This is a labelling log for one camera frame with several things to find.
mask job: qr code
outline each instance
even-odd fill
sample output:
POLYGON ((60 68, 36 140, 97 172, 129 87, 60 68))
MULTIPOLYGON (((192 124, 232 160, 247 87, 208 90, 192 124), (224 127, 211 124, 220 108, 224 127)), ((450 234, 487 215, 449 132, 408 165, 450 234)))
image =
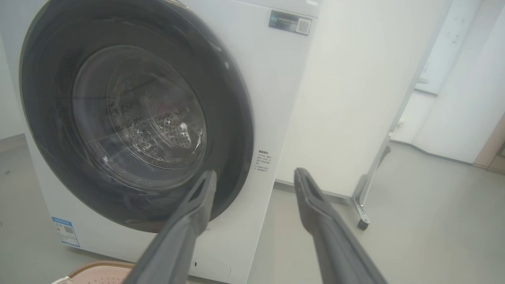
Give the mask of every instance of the qr code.
POLYGON ((65 228, 65 232, 67 233, 74 233, 74 230, 72 230, 71 227, 63 226, 65 228))
POLYGON ((309 30, 311 28, 311 20, 307 20, 304 18, 298 19, 298 25, 296 26, 296 31, 303 34, 309 34, 309 30))

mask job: pink basket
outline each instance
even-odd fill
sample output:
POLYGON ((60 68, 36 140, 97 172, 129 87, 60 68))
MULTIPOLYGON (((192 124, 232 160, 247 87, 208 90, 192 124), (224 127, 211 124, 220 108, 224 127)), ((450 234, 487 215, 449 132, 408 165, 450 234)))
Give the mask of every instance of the pink basket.
POLYGON ((120 261, 91 262, 53 284, 121 284, 133 265, 120 261))

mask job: white wall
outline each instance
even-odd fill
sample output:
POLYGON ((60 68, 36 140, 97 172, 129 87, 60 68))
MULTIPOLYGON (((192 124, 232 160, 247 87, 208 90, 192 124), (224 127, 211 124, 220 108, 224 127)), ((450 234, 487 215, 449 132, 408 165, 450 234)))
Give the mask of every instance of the white wall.
POLYGON ((0 140, 23 133, 19 115, 0 34, 0 140))
POLYGON ((438 94, 456 60, 481 0, 455 0, 449 9, 416 89, 438 94))
POLYGON ((401 115, 400 122, 391 137, 392 140, 411 144, 435 104, 436 96, 414 91, 401 115))
POLYGON ((417 71, 443 0, 324 1, 277 179, 350 196, 417 71))
POLYGON ((505 112, 504 0, 484 0, 413 144, 473 163, 505 112))

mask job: washing machine door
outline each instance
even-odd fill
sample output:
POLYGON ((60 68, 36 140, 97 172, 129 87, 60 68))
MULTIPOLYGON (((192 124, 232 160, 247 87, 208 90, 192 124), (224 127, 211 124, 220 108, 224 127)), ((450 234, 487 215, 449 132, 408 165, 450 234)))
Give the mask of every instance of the washing machine door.
POLYGON ((184 5, 50 1, 28 31, 21 68, 40 152, 104 217, 157 232, 202 172, 218 176, 212 218, 242 188, 253 150, 246 88, 184 5))

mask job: white washing machine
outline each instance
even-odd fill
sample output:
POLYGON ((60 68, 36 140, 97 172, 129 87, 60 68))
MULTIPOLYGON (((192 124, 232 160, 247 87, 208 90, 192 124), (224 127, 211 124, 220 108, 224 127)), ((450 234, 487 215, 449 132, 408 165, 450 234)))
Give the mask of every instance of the white washing machine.
POLYGON ((55 238, 134 262, 214 169, 189 274, 246 283, 319 1, 0 5, 55 238))

